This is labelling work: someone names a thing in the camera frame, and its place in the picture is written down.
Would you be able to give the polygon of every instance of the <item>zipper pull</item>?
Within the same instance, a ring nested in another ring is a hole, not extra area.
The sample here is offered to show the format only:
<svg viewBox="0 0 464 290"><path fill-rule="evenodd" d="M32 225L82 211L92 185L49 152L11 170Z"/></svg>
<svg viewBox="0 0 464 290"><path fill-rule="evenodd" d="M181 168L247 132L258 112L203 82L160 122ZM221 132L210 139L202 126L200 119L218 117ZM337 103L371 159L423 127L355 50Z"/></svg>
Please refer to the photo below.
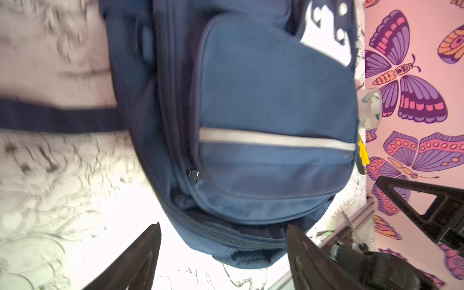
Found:
<svg viewBox="0 0 464 290"><path fill-rule="evenodd" d="M190 172L188 173L188 179L190 181L190 184L195 186L198 181L200 180L200 172L198 172L198 170L190 170Z"/></svg>

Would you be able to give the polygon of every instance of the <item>yellow object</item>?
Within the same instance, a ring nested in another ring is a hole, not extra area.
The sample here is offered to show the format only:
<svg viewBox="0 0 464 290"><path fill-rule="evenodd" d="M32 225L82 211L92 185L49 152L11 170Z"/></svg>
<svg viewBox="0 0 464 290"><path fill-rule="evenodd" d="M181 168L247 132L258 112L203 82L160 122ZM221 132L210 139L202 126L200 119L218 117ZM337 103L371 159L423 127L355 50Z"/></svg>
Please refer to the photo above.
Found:
<svg viewBox="0 0 464 290"><path fill-rule="evenodd" d="M362 164L369 165L371 161L369 161L369 155L367 154L366 146L361 139L361 135L359 135L359 155L361 156Z"/></svg>

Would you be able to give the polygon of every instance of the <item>black triangular bracket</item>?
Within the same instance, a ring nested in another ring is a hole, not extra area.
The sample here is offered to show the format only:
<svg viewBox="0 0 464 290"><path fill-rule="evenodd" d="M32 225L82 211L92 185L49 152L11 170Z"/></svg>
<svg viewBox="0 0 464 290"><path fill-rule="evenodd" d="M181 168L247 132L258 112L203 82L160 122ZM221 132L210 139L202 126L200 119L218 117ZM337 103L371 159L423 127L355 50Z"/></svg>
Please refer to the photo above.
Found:
<svg viewBox="0 0 464 290"><path fill-rule="evenodd" d="M391 177L376 186L434 243L443 243L464 257L464 190ZM415 211L396 191L404 188L436 196L424 214Z"/></svg>

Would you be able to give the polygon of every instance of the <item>tape roll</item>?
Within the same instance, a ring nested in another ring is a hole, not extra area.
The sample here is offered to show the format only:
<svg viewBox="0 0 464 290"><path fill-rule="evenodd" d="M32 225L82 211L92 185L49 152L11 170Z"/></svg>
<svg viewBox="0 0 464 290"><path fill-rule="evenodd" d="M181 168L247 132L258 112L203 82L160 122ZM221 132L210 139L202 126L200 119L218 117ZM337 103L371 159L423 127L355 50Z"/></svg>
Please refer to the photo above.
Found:
<svg viewBox="0 0 464 290"><path fill-rule="evenodd" d="M359 90L357 94L359 126L366 129L377 128L382 119L382 94L377 88Z"/></svg>

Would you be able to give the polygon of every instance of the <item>white marble surface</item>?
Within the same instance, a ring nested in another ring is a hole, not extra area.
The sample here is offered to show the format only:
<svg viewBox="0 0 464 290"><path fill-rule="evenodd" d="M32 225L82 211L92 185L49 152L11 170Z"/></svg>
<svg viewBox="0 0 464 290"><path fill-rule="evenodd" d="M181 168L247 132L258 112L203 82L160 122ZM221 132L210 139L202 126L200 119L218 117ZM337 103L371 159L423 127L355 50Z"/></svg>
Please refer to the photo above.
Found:
<svg viewBox="0 0 464 290"><path fill-rule="evenodd" d="M95 1L2 0L0 40L0 92L58 107L114 104ZM355 170L309 235L335 229L342 210L359 209L365 184ZM266 269L240 270L188 248L125 132L0 131L0 290L82 289L156 222L162 243L153 289L266 289L289 269L286 257Z"/></svg>

